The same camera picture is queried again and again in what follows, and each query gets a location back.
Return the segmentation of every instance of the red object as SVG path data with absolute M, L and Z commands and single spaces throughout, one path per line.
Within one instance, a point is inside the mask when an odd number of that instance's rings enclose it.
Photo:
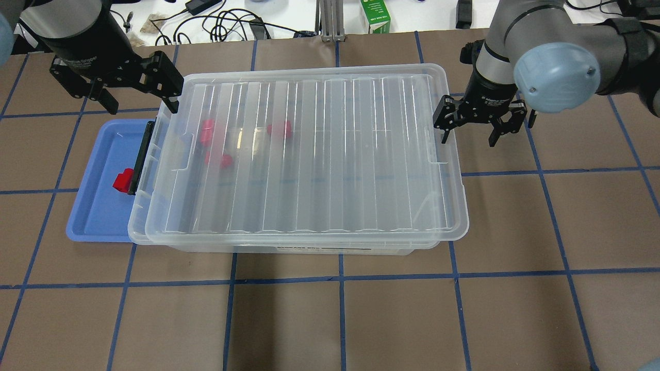
M 213 129 L 215 128 L 215 120 L 206 119 L 202 121 L 202 131 L 199 134 L 199 142 L 202 147 L 208 147 L 213 140 Z
M 204 163 L 206 165 L 211 163 L 211 152 L 206 153 L 206 157 L 204 158 Z M 234 158 L 230 154 L 223 153 L 222 156 L 220 157 L 220 168 L 221 169 L 226 169 L 229 166 L 233 165 L 234 163 Z
M 122 193 L 128 193 L 128 189 L 131 186 L 131 178 L 133 177 L 133 169 L 126 168 L 123 173 L 117 174 L 115 182 L 112 184 L 112 187 Z
M 291 121 L 289 121 L 289 120 L 286 120 L 286 121 L 284 122 L 284 125 L 282 125 L 282 126 L 279 126 L 279 125 L 276 126 L 275 129 L 276 129 L 276 130 L 275 130 L 275 134 L 276 134 L 278 137 L 283 137 L 283 138 L 286 139 L 286 138 L 290 138 L 291 135 L 292 135 L 292 132 L 291 132 Z M 266 127 L 266 131 L 268 131 L 268 134 L 269 134 L 269 135 L 273 135 L 273 126 L 272 126 L 272 125 L 268 125 L 268 126 Z

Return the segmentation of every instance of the blue plastic tray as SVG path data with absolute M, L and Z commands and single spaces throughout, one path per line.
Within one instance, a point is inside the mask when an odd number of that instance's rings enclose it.
M 134 196 L 112 187 L 135 165 L 147 119 L 115 119 L 98 132 L 67 223 L 67 236 L 80 242 L 130 242 L 128 219 Z

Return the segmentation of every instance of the green box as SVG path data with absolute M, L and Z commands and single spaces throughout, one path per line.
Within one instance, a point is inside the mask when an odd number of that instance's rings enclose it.
M 364 24 L 370 34 L 388 34 L 392 18 L 389 16 L 385 0 L 360 0 Z

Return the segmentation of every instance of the clear plastic lid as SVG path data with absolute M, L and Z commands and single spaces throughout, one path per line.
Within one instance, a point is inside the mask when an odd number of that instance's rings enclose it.
M 161 107 L 129 222 L 170 246 L 430 248 L 468 228 L 433 64 L 185 78 Z

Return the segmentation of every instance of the white background surface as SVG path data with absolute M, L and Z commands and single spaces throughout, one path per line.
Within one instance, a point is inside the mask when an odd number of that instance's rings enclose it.
M 588 6 L 598 4 L 599 0 L 572 0 L 576 6 Z M 154 45 L 157 35 L 140 33 L 143 23 L 152 13 L 162 13 L 168 17 L 185 9 L 186 0 L 177 0 L 171 4 L 165 0 L 142 0 L 135 4 L 117 4 L 112 9 L 121 13 L 124 17 L 133 11 L 132 32 L 145 41 L 146 45 Z M 410 32 L 426 30 L 450 30 L 455 28 L 457 0 L 385 0 L 387 8 L 392 16 L 390 32 Z M 473 0 L 472 28 L 487 28 L 490 25 L 498 0 Z M 359 0 L 344 0 L 344 27 L 346 34 L 364 34 L 366 29 L 362 24 Z M 211 7 L 202 14 L 208 14 L 217 9 Z M 245 8 L 259 15 L 265 22 L 287 26 L 295 30 L 314 30 L 314 19 L 316 11 L 316 0 L 267 0 L 257 2 L 254 0 L 226 0 L 223 9 Z M 618 12 L 616 4 L 603 6 L 606 11 Z M 567 9 L 574 23 L 596 23 L 606 18 L 615 17 L 604 15 L 598 8 L 590 11 L 575 11 Z M 176 26 L 190 14 L 185 13 L 166 22 L 162 30 L 170 38 Z M 181 31 L 185 32 L 192 42 L 209 42 L 209 35 L 201 29 L 202 20 L 191 20 L 186 23 Z M 269 27 L 269 32 L 274 38 L 291 38 L 292 32 Z M 249 29 L 247 35 L 253 38 Z M 240 40 L 234 32 L 228 40 Z

